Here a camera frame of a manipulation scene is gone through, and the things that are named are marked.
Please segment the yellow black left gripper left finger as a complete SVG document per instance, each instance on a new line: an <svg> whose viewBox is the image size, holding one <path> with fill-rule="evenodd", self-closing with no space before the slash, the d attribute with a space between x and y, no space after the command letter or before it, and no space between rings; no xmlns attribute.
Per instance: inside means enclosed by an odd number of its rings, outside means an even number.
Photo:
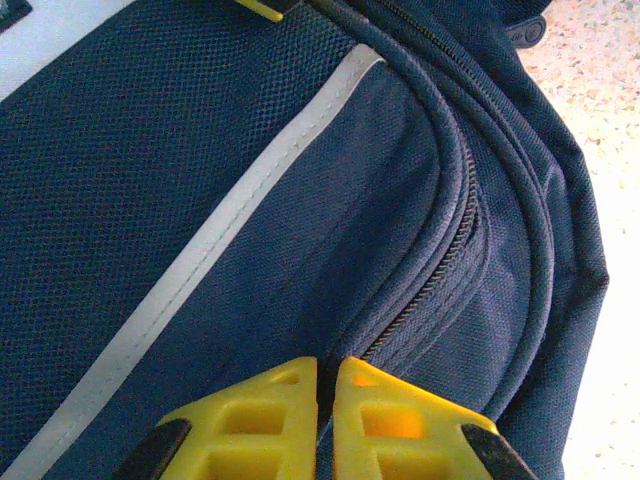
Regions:
<svg viewBox="0 0 640 480"><path fill-rule="evenodd" d="M317 361L300 357L165 415L115 479L312 479Z"/></svg>

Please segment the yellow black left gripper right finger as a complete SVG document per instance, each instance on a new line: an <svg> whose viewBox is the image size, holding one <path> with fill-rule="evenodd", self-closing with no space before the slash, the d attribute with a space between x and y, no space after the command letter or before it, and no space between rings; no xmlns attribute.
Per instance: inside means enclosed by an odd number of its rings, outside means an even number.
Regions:
<svg viewBox="0 0 640 480"><path fill-rule="evenodd" d="M349 357L333 404L337 479L532 479L488 418Z"/></svg>

